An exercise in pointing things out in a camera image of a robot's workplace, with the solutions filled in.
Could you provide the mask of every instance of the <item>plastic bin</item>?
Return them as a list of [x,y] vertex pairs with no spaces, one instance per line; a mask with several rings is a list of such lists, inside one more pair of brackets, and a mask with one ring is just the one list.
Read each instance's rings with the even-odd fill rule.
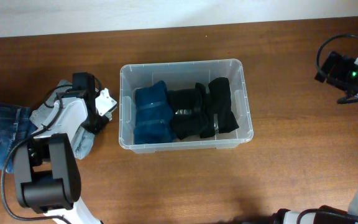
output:
[[[234,148],[240,143],[248,142],[254,135],[248,105],[246,83],[242,64],[237,59],[210,60],[202,62],[178,62],[125,65],[120,71],[119,97],[119,144],[124,149],[135,153],[212,148]],[[208,139],[190,136],[182,141],[161,144],[134,144],[134,128],[136,107],[134,104],[135,90],[152,86],[163,80],[168,90],[194,88],[195,83],[205,85],[217,77],[227,77],[230,82],[231,105],[237,123],[235,131],[217,134]]]

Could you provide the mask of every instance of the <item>wood grain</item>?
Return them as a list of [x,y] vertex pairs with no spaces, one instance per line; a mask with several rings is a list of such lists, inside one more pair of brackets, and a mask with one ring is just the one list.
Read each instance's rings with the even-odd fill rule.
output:
[[[358,17],[3,38],[0,101],[32,106],[81,71],[118,99],[125,64],[238,58],[253,140],[137,155],[118,144],[116,111],[77,161],[88,208],[105,224],[214,223],[324,204],[346,210],[358,186],[358,104],[337,105],[343,93],[313,80],[319,45],[342,33],[358,34]],[[339,40],[323,55],[334,49],[356,57],[358,42]],[[35,215],[17,204],[11,175],[7,195],[18,214]],[[0,223],[21,223],[1,198]]]

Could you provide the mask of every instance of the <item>blue rolled garment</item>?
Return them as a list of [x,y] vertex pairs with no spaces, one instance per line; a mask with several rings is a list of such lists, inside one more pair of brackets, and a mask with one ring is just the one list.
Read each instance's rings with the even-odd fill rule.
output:
[[167,103],[164,81],[136,90],[135,105],[135,144],[168,143],[177,138],[170,127],[173,111]]

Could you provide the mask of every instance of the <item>gray cloth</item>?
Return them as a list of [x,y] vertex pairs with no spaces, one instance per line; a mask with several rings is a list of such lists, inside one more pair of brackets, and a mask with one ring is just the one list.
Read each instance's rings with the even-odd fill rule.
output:
[[[71,84],[67,80],[60,80],[58,86],[69,85]],[[55,90],[47,100],[48,105],[53,105],[55,101],[56,92],[66,91],[71,87],[63,87]],[[41,128],[42,123],[47,119],[48,115],[52,112],[51,108],[47,108],[44,104],[41,105],[37,110],[33,111],[30,116],[30,121],[36,125],[36,127]],[[71,147],[73,148],[74,156],[77,159],[83,159],[87,156],[93,146],[94,134],[88,132],[83,127],[79,127],[77,132],[74,135],[73,140],[71,141]]]

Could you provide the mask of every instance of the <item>dark blue fabric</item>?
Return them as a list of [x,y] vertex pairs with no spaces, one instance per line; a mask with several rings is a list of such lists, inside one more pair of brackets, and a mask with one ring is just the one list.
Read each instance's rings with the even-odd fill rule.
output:
[[159,81],[135,91],[135,144],[167,143],[176,139],[170,121],[173,111],[167,103],[167,85]]
[[[14,145],[36,130],[29,120],[30,114],[30,108],[0,103],[0,170]],[[12,159],[6,172],[13,172]]]

